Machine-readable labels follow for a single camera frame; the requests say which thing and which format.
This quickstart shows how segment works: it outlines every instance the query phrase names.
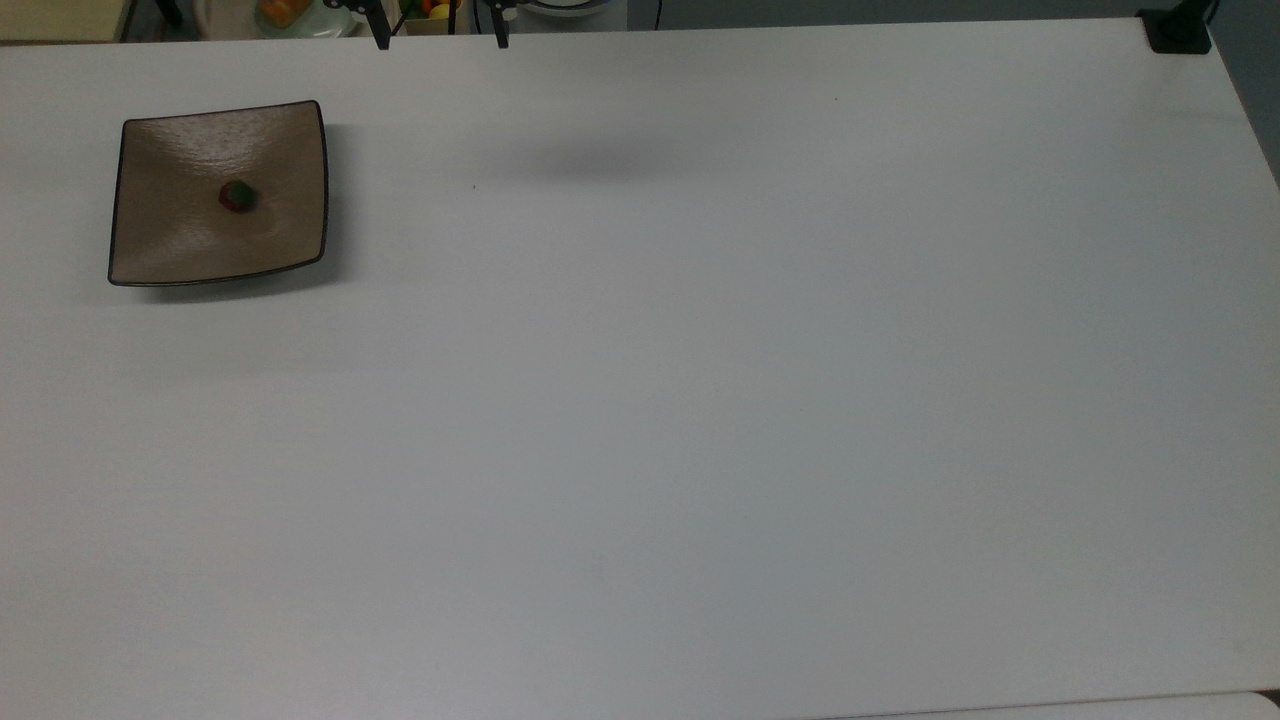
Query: black bracket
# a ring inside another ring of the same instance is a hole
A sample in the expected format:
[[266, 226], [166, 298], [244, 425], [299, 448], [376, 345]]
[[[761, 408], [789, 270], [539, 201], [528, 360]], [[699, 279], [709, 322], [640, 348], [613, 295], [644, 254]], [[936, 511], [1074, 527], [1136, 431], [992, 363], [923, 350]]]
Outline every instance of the black bracket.
[[347, 8], [365, 15], [378, 49], [387, 50], [392, 46], [392, 26], [387, 22], [387, 10], [383, 9], [381, 0], [324, 0], [324, 4], [326, 8]]
[[1204, 55], [1213, 47], [1204, 26], [1212, 0], [1183, 0], [1172, 10], [1138, 10], [1147, 42], [1161, 55]]

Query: black mount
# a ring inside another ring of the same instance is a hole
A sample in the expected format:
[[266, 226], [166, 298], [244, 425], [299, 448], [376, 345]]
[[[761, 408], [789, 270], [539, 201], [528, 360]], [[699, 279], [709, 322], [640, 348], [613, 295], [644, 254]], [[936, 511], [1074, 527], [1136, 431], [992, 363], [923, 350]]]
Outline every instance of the black mount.
[[515, 12], [517, 3], [529, 0], [484, 0], [489, 5], [489, 19], [493, 20], [493, 36], [498, 38], [498, 47], [507, 47], [511, 40], [511, 27], [507, 24], [507, 10]]
[[1204, 55], [1213, 42], [1204, 27], [1212, 0], [1183, 0], [1172, 10], [1138, 10], [1147, 42], [1161, 55]]
[[379, 50], [392, 46], [392, 26], [387, 22], [387, 10], [381, 0], [324, 0], [326, 8], [346, 8], [369, 18], [369, 29]]

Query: table surface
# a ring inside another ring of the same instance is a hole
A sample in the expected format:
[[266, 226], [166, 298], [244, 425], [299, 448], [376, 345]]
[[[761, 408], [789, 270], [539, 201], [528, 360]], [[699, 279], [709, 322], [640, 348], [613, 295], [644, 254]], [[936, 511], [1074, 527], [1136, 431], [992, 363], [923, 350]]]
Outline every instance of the table surface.
[[4, 0], [0, 3], [0, 42], [115, 42], [131, 3]]
[[[1280, 193], [1216, 54], [19, 47], [0, 97], [6, 720], [1280, 685]], [[302, 99], [325, 260], [106, 283], [122, 120]]]

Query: square plate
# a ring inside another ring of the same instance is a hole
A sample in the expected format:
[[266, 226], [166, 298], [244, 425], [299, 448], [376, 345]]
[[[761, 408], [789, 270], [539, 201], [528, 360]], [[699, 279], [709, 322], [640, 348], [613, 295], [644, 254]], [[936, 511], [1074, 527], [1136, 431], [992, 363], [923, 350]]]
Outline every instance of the square plate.
[[[239, 179], [246, 213], [219, 202]], [[108, 281], [193, 284], [276, 273], [324, 255], [329, 163], [314, 100], [127, 120]]]

